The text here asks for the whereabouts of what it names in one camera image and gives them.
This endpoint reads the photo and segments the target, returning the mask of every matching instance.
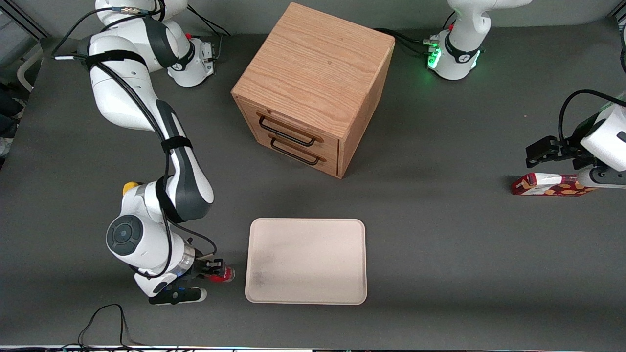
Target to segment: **red box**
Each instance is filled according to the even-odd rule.
[[[576,175],[536,172],[526,174],[511,185],[511,193],[514,195],[578,197],[596,189],[578,183]]]

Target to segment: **drawer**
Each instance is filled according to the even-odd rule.
[[[263,109],[245,101],[240,102],[240,107],[257,139],[261,135],[271,133],[277,138],[291,142],[291,144],[298,146],[301,150],[307,150],[321,157],[337,158],[339,151],[338,139],[317,131],[313,132],[303,126],[298,126],[274,111],[268,111],[268,109]]]
[[[289,158],[337,177],[337,154],[329,156],[316,155],[300,145],[267,132],[257,135],[257,141],[261,145],[271,148]]]

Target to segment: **table surface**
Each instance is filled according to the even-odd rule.
[[[525,147],[556,133],[571,92],[623,90],[614,21],[496,28],[477,68],[457,82],[439,79],[398,46],[344,180],[252,137],[230,89],[264,38],[225,38],[217,74],[198,87],[152,74],[215,189],[209,215],[188,226],[210,235],[237,270],[230,284],[203,284],[206,301],[178,306],[150,306],[105,246],[123,184],[162,173],[156,136],[106,121],[79,63],[43,63],[0,172],[0,343],[70,343],[96,308],[120,303],[133,337],[147,344],[626,349],[626,194],[508,190],[527,173]],[[602,105],[577,98],[567,130]],[[534,171],[572,169],[562,162]],[[258,217],[361,219],[366,302],[248,302],[245,260]],[[87,343],[115,343],[117,314],[103,312]]]

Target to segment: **beige tray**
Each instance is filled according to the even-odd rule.
[[[356,219],[254,220],[245,297],[253,303],[363,303],[365,226]]]

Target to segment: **wooden drawer cabinet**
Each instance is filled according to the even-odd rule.
[[[342,178],[393,47],[393,37],[292,3],[232,95],[261,145]]]

